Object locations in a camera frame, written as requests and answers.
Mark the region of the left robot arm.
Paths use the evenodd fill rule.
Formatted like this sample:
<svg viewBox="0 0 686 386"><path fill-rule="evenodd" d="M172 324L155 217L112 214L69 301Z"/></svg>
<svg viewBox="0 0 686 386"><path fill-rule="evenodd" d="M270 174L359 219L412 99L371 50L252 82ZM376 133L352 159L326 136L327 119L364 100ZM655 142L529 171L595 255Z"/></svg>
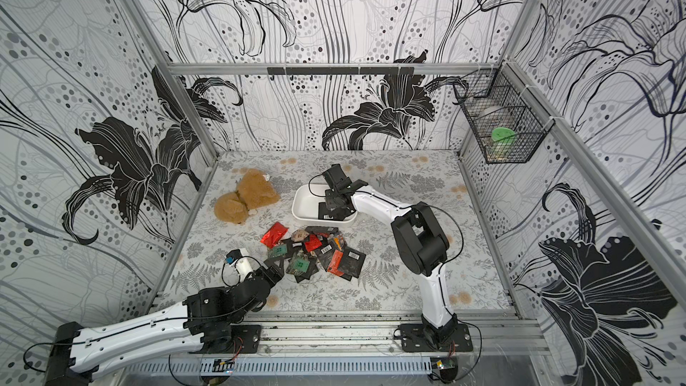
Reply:
<svg viewBox="0 0 686 386"><path fill-rule="evenodd" d="M257 352L262 328L247 325L283 278L268 264L244 273L238 284L202 289L146 316L93 328L61 325L48 343L46 385L89 385L114 371L180 353L244 356Z"/></svg>

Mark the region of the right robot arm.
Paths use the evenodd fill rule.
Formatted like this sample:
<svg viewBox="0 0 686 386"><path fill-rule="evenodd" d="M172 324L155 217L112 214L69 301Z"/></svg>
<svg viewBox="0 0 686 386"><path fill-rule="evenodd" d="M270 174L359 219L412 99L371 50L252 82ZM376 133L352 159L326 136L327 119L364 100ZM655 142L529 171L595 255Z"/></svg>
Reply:
<svg viewBox="0 0 686 386"><path fill-rule="evenodd" d="M432 207L383 195L364 180L351 180L340 164L332 165L322 176L327 188L321 212L339 221L362 213L388 225L400 259L418 276L424 328L441 340L455 332L458 320L448 308L443 268L448 262L448 237Z"/></svg>

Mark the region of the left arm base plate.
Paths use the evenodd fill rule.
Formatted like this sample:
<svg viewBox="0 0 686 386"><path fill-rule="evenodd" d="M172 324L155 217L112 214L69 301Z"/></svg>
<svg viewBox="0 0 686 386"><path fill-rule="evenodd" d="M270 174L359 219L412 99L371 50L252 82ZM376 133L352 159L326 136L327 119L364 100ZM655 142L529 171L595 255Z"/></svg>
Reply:
<svg viewBox="0 0 686 386"><path fill-rule="evenodd" d="M206 332L202 339L203 354L257 354L262 334L261 325L223 325Z"/></svg>

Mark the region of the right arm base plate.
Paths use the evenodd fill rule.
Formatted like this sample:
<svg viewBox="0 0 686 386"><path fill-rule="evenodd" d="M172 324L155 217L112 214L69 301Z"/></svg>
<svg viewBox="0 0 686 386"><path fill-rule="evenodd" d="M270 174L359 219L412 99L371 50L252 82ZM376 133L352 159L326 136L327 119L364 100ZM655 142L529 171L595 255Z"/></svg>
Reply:
<svg viewBox="0 0 686 386"><path fill-rule="evenodd" d="M406 353L468 353L474 350L472 334L465 323L438 330L421 323L403 323L393 332L393 339Z"/></svg>

